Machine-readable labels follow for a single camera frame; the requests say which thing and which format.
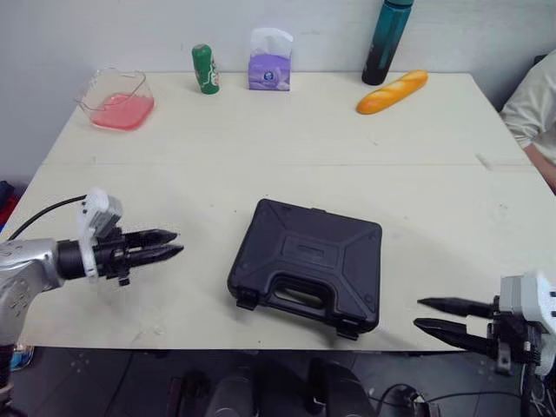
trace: white sleeve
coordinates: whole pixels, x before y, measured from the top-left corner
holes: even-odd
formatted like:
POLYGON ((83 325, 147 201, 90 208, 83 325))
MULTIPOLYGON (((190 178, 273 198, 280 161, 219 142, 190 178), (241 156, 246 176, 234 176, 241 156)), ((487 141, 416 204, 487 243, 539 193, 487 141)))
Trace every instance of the white sleeve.
POLYGON ((556 50, 531 68, 500 115, 521 148, 556 121, 556 50))

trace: person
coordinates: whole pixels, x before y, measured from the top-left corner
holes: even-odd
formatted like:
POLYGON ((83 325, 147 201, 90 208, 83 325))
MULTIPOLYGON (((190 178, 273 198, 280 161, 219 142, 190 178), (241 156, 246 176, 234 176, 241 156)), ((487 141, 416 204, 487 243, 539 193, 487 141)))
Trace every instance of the person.
POLYGON ((531 68, 500 115, 556 194, 556 50, 531 68))

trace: white table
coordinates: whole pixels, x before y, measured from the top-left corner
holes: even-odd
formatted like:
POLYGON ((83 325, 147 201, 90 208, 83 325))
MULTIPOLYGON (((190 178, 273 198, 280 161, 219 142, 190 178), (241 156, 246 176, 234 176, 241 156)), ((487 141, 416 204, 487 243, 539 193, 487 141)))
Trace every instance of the white table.
MULTIPOLYGON (((245 75, 225 75, 215 96, 201 95, 191 74, 148 82, 156 108, 135 132, 95 128, 75 111, 3 237, 96 185, 122 201, 126 231, 179 231, 186 248, 135 269, 126 288, 77 280, 40 295, 21 342, 446 350, 414 327, 416 317, 442 317, 418 299, 491 301, 502 275, 556 268, 556 200, 469 75, 431 74, 373 116, 354 111, 371 90, 359 74, 294 74, 289 93, 248 91, 245 75), (235 306, 226 279, 263 197, 383 227, 379 327, 353 342, 314 321, 235 306)), ((76 238, 75 212, 60 208, 23 237, 76 238)), ((486 323, 471 328, 484 333, 486 323)))

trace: white wall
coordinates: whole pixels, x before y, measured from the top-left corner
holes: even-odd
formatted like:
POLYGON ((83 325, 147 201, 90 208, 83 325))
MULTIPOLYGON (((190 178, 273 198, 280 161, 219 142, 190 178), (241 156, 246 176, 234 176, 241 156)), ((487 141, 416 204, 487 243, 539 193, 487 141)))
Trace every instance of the white wall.
MULTIPOLYGON (((30 180, 96 68, 245 70, 249 33, 295 36, 294 69, 362 68, 381 0, 2 0, 0 179, 30 180)), ((556 48, 556 0, 416 0, 393 70, 468 71, 495 105, 556 48)))

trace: black plastic case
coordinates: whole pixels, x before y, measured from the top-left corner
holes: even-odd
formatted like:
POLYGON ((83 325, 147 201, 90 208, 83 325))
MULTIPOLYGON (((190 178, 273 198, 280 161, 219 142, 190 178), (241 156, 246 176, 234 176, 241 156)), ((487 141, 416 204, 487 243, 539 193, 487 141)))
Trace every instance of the black plastic case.
POLYGON ((379 322, 381 226, 260 200, 228 278, 237 306, 322 321, 356 340, 379 322))

